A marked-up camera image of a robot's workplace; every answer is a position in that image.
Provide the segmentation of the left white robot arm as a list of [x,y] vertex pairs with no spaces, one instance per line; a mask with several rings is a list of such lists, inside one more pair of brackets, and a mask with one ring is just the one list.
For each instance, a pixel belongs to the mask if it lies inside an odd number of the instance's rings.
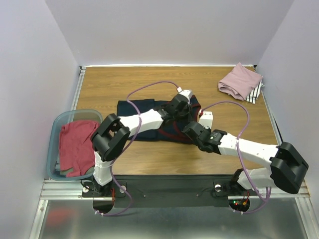
[[136,137],[148,130],[157,130],[173,122],[192,118],[191,90],[182,90],[169,103],[155,107],[145,113],[118,117],[108,115],[91,136],[95,155],[93,189],[100,197],[107,196],[113,181],[111,167],[123,152],[129,137]]

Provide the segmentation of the navy basketball tank top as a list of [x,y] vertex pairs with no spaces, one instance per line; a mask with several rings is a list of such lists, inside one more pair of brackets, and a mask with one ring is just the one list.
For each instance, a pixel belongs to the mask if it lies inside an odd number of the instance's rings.
[[[132,103],[139,109],[141,113],[145,113],[149,110],[155,110],[165,116],[164,106],[169,101],[156,101],[155,99],[144,100],[132,100]],[[189,101],[192,109],[192,120],[197,121],[198,113],[201,109],[201,105],[193,95]],[[183,144],[193,144],[192,140],[188,138],[182,130],[188,123],[186,122],[172,122],[165,123],[159,129],[150,129],[141,132],[137,135],[136,141],[169,141]]]

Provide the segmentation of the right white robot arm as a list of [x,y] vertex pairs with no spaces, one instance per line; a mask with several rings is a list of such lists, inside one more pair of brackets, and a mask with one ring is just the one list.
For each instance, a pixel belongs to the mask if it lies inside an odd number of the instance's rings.
[[190,122],[183,133],[201,151],[241,156],[261,165],[259,169],[236,171],[234,179],[229,182],[229,188],[234,194],[241,194],[254,187],[277,187],[286,193],[297,194],[309,168],[296,148],[288,142],[268,145],[237,139],[222,130],[209,130],[195,121]]

